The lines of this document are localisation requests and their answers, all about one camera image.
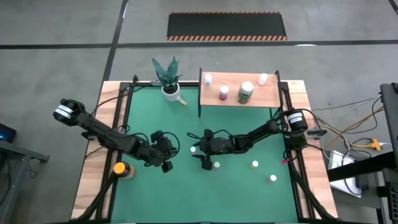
concrete floor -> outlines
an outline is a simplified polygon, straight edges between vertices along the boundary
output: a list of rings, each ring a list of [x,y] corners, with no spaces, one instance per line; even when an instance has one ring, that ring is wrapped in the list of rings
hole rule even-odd
[[[121,3],[0,0],[0,45],[110,43]],[[398,17],[387,0],[145,0],[129,2],[119,42],[165,42],[169,12],[201,10],[280,11],[289,40],[398,39]],[[20,193],[11,223],[61,222],[70,217],[87,142],[81,129],[55,121],[52,111],[62,98],[93,109],[108,53],[108,49],[0,50],[0,123],[18,130],[19,145],[51,154],[47,165],[32,163],[39,175]],[[133,75],[155,79],[150,59],[167,64],[174,55],[184,80],[197,80],[200,67],[219,72],[280,70],[284,80],[305,80],[312,108],[370,98],[380,84],[398,82],[398,45],[118,49],[109,79],[131,80]],[[360,106],[340,120],[348,108],[317,115],[344,128],[369,114],[370,107]],[[376,130],[348,136],[349,140],[372,137],[388,142],[383,113],[377,119]],[[372,126],[369,121],[363,128]],[[325,141],[332,137],[328,134]],[[331,149],[344,151],[342,142]],[[375,210],[343,202],[344,195],[333,193],[342,219],[377,222]]]

green mat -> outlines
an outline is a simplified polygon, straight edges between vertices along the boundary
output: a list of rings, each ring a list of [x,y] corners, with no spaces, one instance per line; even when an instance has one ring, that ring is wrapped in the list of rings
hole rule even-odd
[[[213,156],[212,161],[221,166],[211,171],[203,170],[200,160],[190,152],[197,140],[189,138],[187,132],[203,136],[204,129],[209,128],[247,133],[269,119],[269,109],[202,106],[198,118],[197,88],[182,88],[182,97],[187,107],[166,101],[156,87],[133,94],[130,132],[149,136],[157,130],[170,131],[178,136],[181,149],[171,160],[174,168],[166,174],[160,167],[144,167],[143,161],[123,155],[122,161],[132,164],[137,175],[131,180],[119,180],[111,221],[297,222],[289,168],[280,164],[282,135],[258,142],[245,154]],[[176,140],[169,138],[177,146]],[[259,162],[257,169],[250,167],[253,160]],[[267,179],[272,174],[277,181],[270,184]]]

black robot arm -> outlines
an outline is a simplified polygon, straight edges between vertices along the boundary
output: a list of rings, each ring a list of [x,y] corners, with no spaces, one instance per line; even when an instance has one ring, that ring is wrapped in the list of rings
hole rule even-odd
[[[283,123],[285,116],[289,122],[291,131],[285,130],[286,127],[280,128],[280,126],[284,127]],[[274,134],[283,134],[288,139],[288,147],[299,150],[307,145],[307,140],[304,135],[304,132],[307,129],[308,125],[305,121],[302,110],[292,109],[278,115],[276,118],[268,120],[265,124],[247,134],[229,134],[228,139],[221,137],[215,138],[215,134],[225,130],[220,130],[214,133],[213,131],[206,129],[202,138],[198,138],[192,133],[187,133],[187,135],[191,138],[200,139],[200,141],[195,143],[194,146],[199,146],[204,155],[193,155],[193,157],[201,160],[201,166],[203,169],[211,170],[213,163],[210,156],[246,153],[256,142]]]
[[[173,147],[172,142],[164,136],[162,131],[151,134],[150,144],[146,139],[140,138],[134,134],[122,134],[119,131],[110,128],[106,124],[94,119],[94,117],[85,111],[85,106],[75,100],[61,100],[61,104],[53,113],[54,118],[68,126],[80,126],[87,130],[82,135],[88,138],[88,135],[94,135],[98,142],[107,149],[119,150],[137,160],[145,161],[147,166],[162,165],[163,172],[168,172],[173,168],[168,159],[178,153]]]

green plant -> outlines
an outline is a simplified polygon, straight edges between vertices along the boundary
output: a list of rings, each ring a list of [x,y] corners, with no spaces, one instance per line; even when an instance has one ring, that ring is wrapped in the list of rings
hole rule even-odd
[[[178,61],[175,60],[175,57],[173,57],[173,60],[170,62],[167,71],[154,58],[152,58],[152,63],[154,64],[159,82],[151,82],[150,84],[154,86],[162,86],[164,90],[176,90],[178,78],[181,75],[177,75]]]

white pot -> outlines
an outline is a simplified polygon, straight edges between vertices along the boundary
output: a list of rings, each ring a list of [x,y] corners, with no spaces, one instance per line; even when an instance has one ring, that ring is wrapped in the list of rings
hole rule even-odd
[[[172,94],[165,93],[165,91],[163,90],[163,87],[162,87],[162,92],[163,92],[164,98],[167,101],[177,101],[177,99],[180,98],[180,94],[181,94],[180,85],[177,83],[177,91],[175,93],[172,93]]]

